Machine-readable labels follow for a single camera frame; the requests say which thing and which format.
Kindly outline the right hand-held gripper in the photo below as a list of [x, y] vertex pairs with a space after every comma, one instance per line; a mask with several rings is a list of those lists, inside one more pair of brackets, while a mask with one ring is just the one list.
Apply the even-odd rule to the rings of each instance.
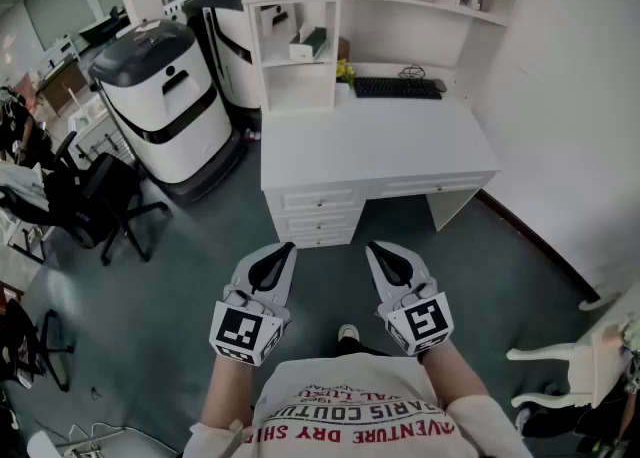
[[[373, 241], [365, 247], [373, 283], [383, 303], [377, 315], [409, 356], [449, 339], [454, 323], [444, 292], [437, 290], [422, 258], [400, 245]], [[408, 289], [408, 284], [418, 284]]]

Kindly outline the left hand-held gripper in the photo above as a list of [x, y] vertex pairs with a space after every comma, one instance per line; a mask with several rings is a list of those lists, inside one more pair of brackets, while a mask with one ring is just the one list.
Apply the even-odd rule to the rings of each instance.
[[234, 286], [227, 285], [216, 302], [210, 329], [209, 342], [219, 356], [251, 366], [265, 361], [291, 319], [278, 304], [287, 302], [296, 261], [296, 246], [284, 242], [264, 246], [238, 263]]

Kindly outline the green box of tissues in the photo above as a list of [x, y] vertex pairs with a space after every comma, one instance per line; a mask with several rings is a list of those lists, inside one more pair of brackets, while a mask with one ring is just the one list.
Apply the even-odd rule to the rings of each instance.
[[289, 42], [289, 59], [297, 63], [313, 63], [327, 44], [327, 30], [314, 27], [311, 31], [300, 29]]

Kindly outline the white desk with hutch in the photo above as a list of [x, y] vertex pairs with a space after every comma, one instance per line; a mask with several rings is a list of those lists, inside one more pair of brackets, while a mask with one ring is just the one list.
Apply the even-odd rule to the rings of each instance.
[[[340, 37], [350, 43], [347, 61], [359, 77], [424, 76], [441, 79], [456, 97], [473, 102], [503, 41], [518, 0], [493, 0], [491, 10], [471, 10], [460, 0], [242, 0], [248, 14], [267, 114], [325, 110], [336, 102]], [[260, 7], [292, 3], [293, 35], [262, 34]], [[289, 59], [289, 42], [303, 29], [327, 30], [327, 44], [313, 63]]]

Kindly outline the person's left forearm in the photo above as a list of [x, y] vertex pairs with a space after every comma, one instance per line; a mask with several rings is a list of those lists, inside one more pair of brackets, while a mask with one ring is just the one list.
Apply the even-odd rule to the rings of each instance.
[[253, 424], [251, 395], [256, 367], [223, 355], [215, 359], [200, 422], [227, 430], [235, 421], [244, 428]]

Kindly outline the person's black trouser leg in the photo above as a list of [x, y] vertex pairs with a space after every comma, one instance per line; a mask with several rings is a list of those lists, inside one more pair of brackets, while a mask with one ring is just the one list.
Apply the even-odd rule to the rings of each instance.
[[334, 357], [337, 358], [340, 356], [346, 356], [346, 355], [352, 355], [352, 354], [358, 354], [358, 353], [364, 353], [372, 356], [388, 357], [388, 354], [369, 348], [363, 345], [356, 338], [349, 337], [349, 336], [343, 337], [338, 341], [338, 344], [336, 346], [336, 351], [334, 353]]

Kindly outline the person's white printed shirt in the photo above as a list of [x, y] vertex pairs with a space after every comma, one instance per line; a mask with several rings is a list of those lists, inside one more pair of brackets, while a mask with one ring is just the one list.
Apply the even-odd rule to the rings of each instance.
[[364, 353], [284, 362], [249, 429], [191, 432], [183, 458], [533, 458], [491, 397], [443, 408], [414, 359]]

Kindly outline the black keyboard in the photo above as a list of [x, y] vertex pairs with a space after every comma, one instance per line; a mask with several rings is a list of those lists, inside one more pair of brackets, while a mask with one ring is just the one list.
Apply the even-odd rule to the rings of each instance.
[[358, 98], [442, 99], [436, 84], [425, 79], [359, 77], [353, 89]]

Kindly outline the black office chair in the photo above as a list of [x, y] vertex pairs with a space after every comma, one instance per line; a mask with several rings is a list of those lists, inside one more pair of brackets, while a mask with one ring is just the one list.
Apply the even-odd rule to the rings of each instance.
[[68, 133], [53, 157], [54, 169], [44, 178], [52, 224], [85, 249], [103, 244], [100, 259], [105, 266], [111, 262], [109, 251], [119, 234], [142, 261], [149, 261], [151, 254], [142, 250], [130, 221], [153, 210], [169, 216], [170, 208], [161, 201], [144, 204], [140, 175], [110, 153], [99, 154], [87, 169], [80, 169], [70, 153], [75, 136], [74, 131]]

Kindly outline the white carved chair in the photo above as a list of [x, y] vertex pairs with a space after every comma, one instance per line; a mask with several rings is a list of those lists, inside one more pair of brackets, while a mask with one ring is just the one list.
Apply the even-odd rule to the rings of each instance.
[[618, 382], [632, 354], [623, 345], [626, 325], [640, 317], [640, 280], [619, 297], [600, 320], [575, 343], [562, 343], [535, 350], [510, 349], [510, 361], [561, 360], [568, 363], [569, 391], [555, 396], [524, 393], [511, 405], [535, 403], [559, 409], [569, 406], [597, 407]]

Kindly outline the white drawer cabinet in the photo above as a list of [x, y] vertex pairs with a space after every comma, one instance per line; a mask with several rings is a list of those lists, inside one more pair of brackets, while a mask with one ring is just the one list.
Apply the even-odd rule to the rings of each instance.
[[74, 112], [67, 121], [68, 130], [75, 132], [69, 152], [81, 169], [87, 169], [101, 153], [108, 153], [132, 165], [134, 155], [104, 105], [99, 94], [93, 96]]

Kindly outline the tall white service robot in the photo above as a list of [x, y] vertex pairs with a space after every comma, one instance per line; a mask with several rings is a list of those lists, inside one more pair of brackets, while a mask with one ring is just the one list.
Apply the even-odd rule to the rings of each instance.
[[186, 0], [183, 11], [234, 127], [259, 132], [262, 114], [248, 14], [241, 0]]

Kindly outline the white box with black mark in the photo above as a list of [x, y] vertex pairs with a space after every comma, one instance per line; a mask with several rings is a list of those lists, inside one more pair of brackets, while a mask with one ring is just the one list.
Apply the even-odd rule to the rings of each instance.
[[297, 21], [292, 3], [263, 5], [259, 14], [265, 37], [293, 35], [296, 32]]

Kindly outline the brown wooden cabinet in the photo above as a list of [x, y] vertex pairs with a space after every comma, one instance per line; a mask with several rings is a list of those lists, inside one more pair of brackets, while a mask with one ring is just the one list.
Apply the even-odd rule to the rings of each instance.
[[68, 56], [39, 83], [36, 96], [46, 101], [59, 116], [72, 100], [71, 92], [76, 94], [88, 86], [78, 61]]

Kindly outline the black frame chair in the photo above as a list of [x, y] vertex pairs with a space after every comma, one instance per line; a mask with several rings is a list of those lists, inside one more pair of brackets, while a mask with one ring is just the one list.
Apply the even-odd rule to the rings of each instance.
[[52, 356], [72, 355], [75, 346], [49, 345], [51, 323], [62, 333], [62, 322], [58, 313], [49, 309], [41, 327], [37, 327], [16, 299], [10, 299], [3, 315], [0, 315], [0, 382], [13, 381], [30, 389], [36, 376], [51, 376], [62, 392], [70, 390], [69, 374], [65, 381], [59, 378]]

